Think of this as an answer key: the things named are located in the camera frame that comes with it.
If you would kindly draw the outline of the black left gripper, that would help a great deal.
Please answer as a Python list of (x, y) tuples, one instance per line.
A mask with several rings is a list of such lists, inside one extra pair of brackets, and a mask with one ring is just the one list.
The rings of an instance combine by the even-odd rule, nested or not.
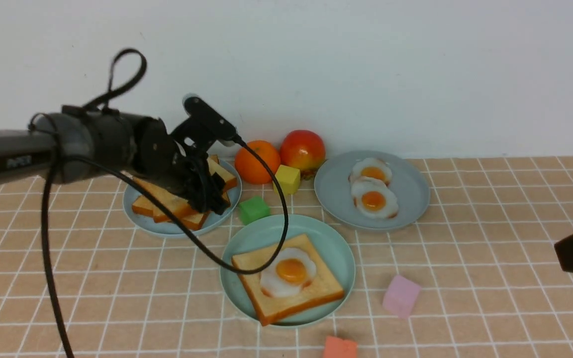
[(221, 197), (225, 181), (210, 174), (207, 152), (187, 154), (160, 119), (142, 124), (142, 179), (186, 199), (200, 213), (221, 214), (227, 207)]

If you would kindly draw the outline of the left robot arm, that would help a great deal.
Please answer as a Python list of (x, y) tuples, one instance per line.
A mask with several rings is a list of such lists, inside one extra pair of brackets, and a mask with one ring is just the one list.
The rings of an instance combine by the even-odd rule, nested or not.
[(114, 109), (64, 106), (34, 116), (25, 130), (0, 131), (0, 185), (48, 173), (69, 184), (126, 172), (195, 211), (221, 214), (225, 181), (210, 172), (207, 152), (216, 141), (232, 145), (236, 127), (202, 100), (185, 109), (188, 118), (171, 132), (161, 119)]

